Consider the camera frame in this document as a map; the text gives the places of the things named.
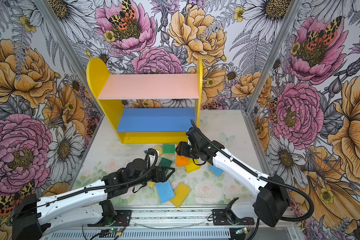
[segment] blue sponge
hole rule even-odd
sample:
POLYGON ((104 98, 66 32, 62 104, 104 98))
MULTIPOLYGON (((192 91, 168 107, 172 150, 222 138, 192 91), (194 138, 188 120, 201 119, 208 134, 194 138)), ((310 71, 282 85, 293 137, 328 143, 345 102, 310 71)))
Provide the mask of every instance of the blue sponge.
POLYGON ((216 175, 216 176, 220 176, 224 170, 218 168, 218 167, 215 167, 214 165, 210 165, 209 166, 209 169, 216 175))
POLYGON ((175 193, 172 190, 169 180, 166 182, 158 182, 155 186, 162 204, 175 197, 175 193))

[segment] shelf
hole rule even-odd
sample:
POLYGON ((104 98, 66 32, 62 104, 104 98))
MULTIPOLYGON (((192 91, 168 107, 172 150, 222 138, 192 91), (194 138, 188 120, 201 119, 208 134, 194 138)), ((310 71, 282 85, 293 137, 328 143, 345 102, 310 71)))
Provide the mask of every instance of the shelf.
POLYGON ((194 108, 126 108, 117 132, 186 132, 191 119, 194 108))
POLYGON ((108 99, 198 99, 196 73, 110 75, 100 100, 108 99))

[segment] toy shelf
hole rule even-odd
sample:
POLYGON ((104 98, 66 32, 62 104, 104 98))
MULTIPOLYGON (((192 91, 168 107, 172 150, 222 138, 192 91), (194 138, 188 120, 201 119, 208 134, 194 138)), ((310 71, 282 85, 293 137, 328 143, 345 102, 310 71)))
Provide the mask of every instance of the toy shelf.
POLYGON ((109 74, 99 58, 87 65, 89 89, 123 144, 179 143, 198 126, 203 64, 194 74, 109 74), (195 99, 194 108, 126 108, 123 99, 195 99))

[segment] blue shelf board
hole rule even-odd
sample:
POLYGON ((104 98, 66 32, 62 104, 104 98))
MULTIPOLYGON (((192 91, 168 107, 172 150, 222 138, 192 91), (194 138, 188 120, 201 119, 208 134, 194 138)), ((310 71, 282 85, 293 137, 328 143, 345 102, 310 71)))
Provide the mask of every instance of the blue shelf board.
POLYGON ((117 132, 187 132, 194 108, 126 108, 117 132))

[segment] wall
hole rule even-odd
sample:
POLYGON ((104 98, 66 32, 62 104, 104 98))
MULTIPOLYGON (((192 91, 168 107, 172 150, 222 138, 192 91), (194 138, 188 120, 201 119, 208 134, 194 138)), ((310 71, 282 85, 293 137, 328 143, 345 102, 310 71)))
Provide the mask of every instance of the wall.
POLYGON ((360 0, 304 6, 269 73, 270 99, 250 114, 274 173, 314 201, 305 238, 360 240, 360 0))
MULTIPOLYGON (((71 7, 94 11, 88 16, 95 18, 81 24, 73 18, 61 22, 84 67, 91 57, 98 57, 116 74, 193 73, 200 57, 205 67, 202 108, 242 109, 290 0, 269 2, 130 0, 136 19, 121 30, 108 20, 123 11, 121 0, 73 1, 71 7), (90 23, 95 25, 82 34, 90 23)), ((60 14, 57 5, 53 9, 60 14)), ((267 91, 263 106, 270 97, 270 83, 267 91)), ((126 99, 123 104, 125 108, 189 108, 193 100, 126 99)))
POLYGON ((67 191, 99 120, 34 3, 0 0, 0 239, 24 196, 67 191))

